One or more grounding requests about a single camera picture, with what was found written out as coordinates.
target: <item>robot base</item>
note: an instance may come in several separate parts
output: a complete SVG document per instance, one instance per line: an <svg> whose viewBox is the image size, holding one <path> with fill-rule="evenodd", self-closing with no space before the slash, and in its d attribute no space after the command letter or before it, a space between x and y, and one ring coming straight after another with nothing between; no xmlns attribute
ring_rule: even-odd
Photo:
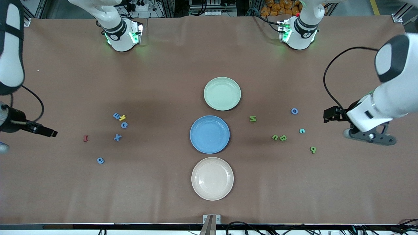
<svg viewBox="0 0 418 235"><path fill-rule="evenodd" d="M302 38L302 36L293 28L295 20L297 20L297 17L292 16L290 19L283 21L283 23L288 27L278 26L279 31L285 31L285 33L279 33L279 39L293 49L303 50L308 48L308 46L315 40L317 30L315 30L310 37Z"/></svg>
<svg viewBox="0 0 418 235"><path fill-rule="evenodd" d="M388 127L388 123L383 124L383 131L379 133L376 130L376 127L367 131L367 132L360 132L359 129L356 127L348 128L344 130L343 136L352 139L352 140L359 140L359 141L365 141L368 143L374 143L379 145L395 145L396 144L396 138L386 134L386 130Z"/></svg>
<svg viewBox="0 0 418 235"><path fill-rule="evenodd" d="M114 41L111 37L108 37L105 34L107 43L110 44L116 51L128 51L136 44L141 43L143 31L142 24L138 25L138 22L129 19L123 19L123 21L126 22L127 29L125 33L120 36L119 40Z"/></svg>

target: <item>plate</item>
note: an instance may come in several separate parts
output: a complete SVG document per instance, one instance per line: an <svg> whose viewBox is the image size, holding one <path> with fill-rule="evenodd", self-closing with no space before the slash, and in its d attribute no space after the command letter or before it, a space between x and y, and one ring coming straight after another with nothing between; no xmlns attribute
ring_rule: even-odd
<svg viewBox="0 0 418 235"><path fill-rule="evenodd" d="M241 89L234 80L227 77L217 77L206 84L203 97L211 108L226 111L240 102Z"/></svg>
<svg viewBox="0 0 418 235"><path fill-rule="evenodd" d="M234 184L234 173L231 166L216 157L200 161L191 173L191 184L201 198L216 201L224 198Z"/></svg>
<svg viewBox="0 0 418 235"><path fill-rule="evenodd" d="M229 142L228 125L220 117L203 116L191 126L190 141L202 153L217 153Z"/></svg>

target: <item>wire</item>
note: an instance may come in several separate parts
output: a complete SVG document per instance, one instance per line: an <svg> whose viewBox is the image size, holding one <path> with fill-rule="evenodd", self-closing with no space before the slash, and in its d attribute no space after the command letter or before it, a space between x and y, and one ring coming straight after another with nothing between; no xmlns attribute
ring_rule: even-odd
<svg viewBox="0 0 418 235"><path fill-rule="evenodd" d="M250 11L253 11L255 13L254 16L259 16L260 15L260 12L258 11L258 9L253 7L253 8L250 8L250 9L247 10L247 13L245 14L245 16L251 16Z"/></svg>
<svg viewBox="0 0 418 235"><path fill-rule="evenodd" d="M208 2L207 2L207 0L203 0L203 1L204 2L202 3L202 8L200 9L200 11L197 14L193 14L193 13L190 12L190 15L199 16L199 15L202 15L203 13L205 13Z"/></svg>
<svg viewBox="0 0 418 235"><path fill-rule="evenodd" d="M106 235L106 234L107 234L107 230L106 230L106 229L104 229L104 228L101 228L101 229L100 229L100 231L99 231L99 234L97 234L97 235L101 235L101 234L102 234L102 230L104 230L104 235Z"/></svg>
<svg viewBox="0 0 418 235"><path fill-rule="evenodd" d="M265 19L267 20L268 25L270 25L270 27L271 27L274 31L279 32L279 33L285 33L285 31L275 29L275 28L273 27L273 25L271 25L271 23L270 23L270 21L268 20L267 16L265 17Z"/></svg>
<svg viewBox="0 0 418 235"><path fill-rule="evenodd" d="M250 227L252 230L254 230L254 231L256 231L257 233L259 233L260 235L266 235L266 234L264 234L264 233L260 232L258 229L254 228L253 226L251 226L251 225L249 225L249 224L247 224L247 223L245 223L245 222L241 222L241 221L234 221L234 222L230 222L229 224L227 224L227 228L225 229L225 234L226 234L226 235L229 235L229 227L230 227L232 224L244 224L244 225L246 225L246 226Z"/></svg>
<svg viewBox="0 0 418 235"><path fill-rule="evenodd" d="M35 123L36 121L38 121L43 116L43 112L45 111L45 107L43 106L43 102L39 98L39 96L37 96L33 91L31 91L29 88L25 87L24 85L22 85L22 87L25 88L27 91L29 91L36 99L38 99L39 103L41 104L41 114L39 115L39 117L37 117L35 120L33 120L33 122Z"/></svg>
<svg viewBox="0 0 418 235"><path fill-rule="evenodd" d="M258 16L258 15L250 15L250 16L254 16L254 17L260 18L262 21L267 22L267 23L270 23L270 24L272 24L272 25L280 25L280 23L276 23L276 22L268 21L268 20L266 20L266 19L264 19L263 17Z"/></svg>
<svg viewBox="0 0 418 235"><path fill-rule="evenodd" d="M158 3L157 3L157 5L158 5L158 8L160 9L160 12L161 12L161 17L162 17L162 18L165 18L164 13L163 13L163 11L161 10L160 4L158 4Z"/></svg>
<svg viewBox="0 0 418 235"><path fill-rule="evenodd" d="M372 231L372 233L374 233L375 235L380 235L380 234L378 234L376 231L374 231L372 228L367 227L366 225L363 225L363 227L364 227L365 229L368 229L368 230Z"/></svg>
<svg viewBox="0 0 418 235"><path fill-rule="evenodd" d="M347 51L353 50L353 49L364 49L364 50L370 50L370 51L379 51L379 49L377 48L372 48L372 47L365 47L365 46L355 46L355 47L350 47L347 50L342 51L340 54L338 54L336 57L334 57L334 59L331 60L331 62L328 64L328 66L326 67L325 71L324 71L324 88L326 90L326 92L328 93L328 95L331 97L331 99L333 101L335 101L337 103L337 105L339 106L339 108L341 109L341 111L344 113L344 117L347 115L344 108L342 107L342 105L338 102L338 100L336 100L334 98L333 95L331 95L331 92L329 92L328 87L326 86L326 82L325 82L325 77L326 77L326 73L328 72L329 67L331 66L331 64L338 58L340 57L342 54L346 53Z"/></svg>
<svg viewBox="0 0 418 235"><path fill-rule="evenodd" d="M161 6L163 7L163 8L165 8L165 9L167 9L167 10L169 10L169 11L171 11L172 13L173 13L173 15L175 14L175 12L172 10L172 9L170 9L169 7L166 7L166 6L164 6L163 5L163 3L160 3L161 4Z"/></svg>
<svg viewBox="0 0 418 235"><path fill-rule="evenodd" d="M232 17L232 16L229 14L229 12L227 11L227 7L225 7L225 6L224 6L224 8L225 8L225 12L229 15L229 17Z"/></svg>
<svg viewBox="0 0 418 235"><path fill-rule="evenodd" d="M319 233L317 233L317 232L315 232L315 231L312 231L312 230L308 230L308 229L306 229L306 228L303 228L302 226L293 227L293 228L291 228L291 229L287 230L286 232L284 232L282 235L285 235L286 233L288 233L288 232L290 232L290 231L292 231L292 230L294 230L294 229L298 229L298 228L305 230L305 231L306 231L307 233L309 233L310 235L322 235L321 230L319 230Z"/></svg>
<svg viewBox="0 0 418 235"><path fill-rule="evenodd" d="M334 7L331 9L330 12L328 12L328 15L332 15L332 13L334 13L335 9L337 8L339 3L335 3Z"/></svg>
<svg viewBox="0 0 418 235"><path fill-rule="evenodd" d="M130 20L132 20L133 18L132 18L132 16L130 15L130 12L128 11L128 9L126 8L126 6L125 6L125 5L123 5L123 7L125 8L126 12L128 12L129 19L130 19Z"/></svg>
<svg viewBox="0 0 418 235"><path fill-rule="evenodd" d="M351 227L353 228L353 234L358 235L359 232L357 231L357 229L354 227L354 225L351 225Z"/></svg>
<svg viewBox="0 0 418 235"><path fill-rule="evenodd" d="M408 221L406 221L406 222L404 222L402 224L399 224L399 225L407 225L407 224L409 224L411 222L414 222L414 221L418 221L418 219L408 220Z"/></svg>

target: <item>metal bracket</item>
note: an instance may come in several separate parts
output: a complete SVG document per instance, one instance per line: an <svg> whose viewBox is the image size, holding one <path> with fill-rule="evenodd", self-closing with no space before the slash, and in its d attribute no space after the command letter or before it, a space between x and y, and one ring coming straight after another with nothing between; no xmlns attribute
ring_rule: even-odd
<svg viewBox="0 0 418 235"><path fill-rule="evenodd" d="M403 23L402 18L396 18L395 14L392 13L392 20L394 23Z"/></svg>
<svg viewBox="0 0 418 235"><path fill-rule="evenodd" d="M416 16L414 16L414 17L412 17L411 19L409 19L408 21L406 21L406 22L403 24L403 26L406 26L406 25L408 25L409 23L415 22L415 21L417 20L417 18L418 18L418 15L416 15Z"/></svg>
<svg viewBox="0 0 418 235"><path fill-rule="evenodd" d="M344 131L343 135L348 139L366 141L385 146L396 144L396 138L386 134L389 123L383 123L382 126L383 130L379 133L376 127L366 132L360 132L359 129L352 125L351 128Z"/></svg>
<svg viewBox="0 0 418 235"><path fill-rule="evenodd" d="M32 21L32 18L28 18L28 19L25 18L25 20L23 22L23 26L24 27L29 27L29 25L31 25L31 21Z"/></svg>
<svg viewBox="0 0 418 235"><path fill-rule="evenodd" d="M394 23L403 23L402 17L413 8L413 5L410 3L405 3L399 9L392 14L392 20Z"/></svg>
<svg viewBox="0 0 418 235"><path fill-rule="evenodd" d="M216 224L221 222L221 215L203 215L203 227L200 235L216 235Z"/></svg>
<svg viewBox="0 0 418 235"><path fill-rule="evenodd" d="M283 40L288 37L289 31L291 31L289 21L290 21L290 19L286 19L286 20L283 20L283 21L277 21L277 23L279 24L279 25L277 25L277 29L279 31L284 31L285 32L285 33L280 33L279 32L279 41L280 42L283 42Z"/></svg>
<svg viewBox="0 0 418 235"><path fill-rule="evenodd" d="M203 215L203 223L205 223L207 217L208 215ZM215 215L215 219L217 225L221 224L221 215Z"/></svg>

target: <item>green plate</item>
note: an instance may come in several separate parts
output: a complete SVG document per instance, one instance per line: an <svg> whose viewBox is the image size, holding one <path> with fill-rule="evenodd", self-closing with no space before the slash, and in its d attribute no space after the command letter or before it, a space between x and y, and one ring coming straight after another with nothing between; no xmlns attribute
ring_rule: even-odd
<svg viewBox="0 0 418 235"><path fill-rule="evenodd" d="M226 111L240 102L241 89L234 80L227 77L217 77L206 84L203 96L211 108Z"/></svg>

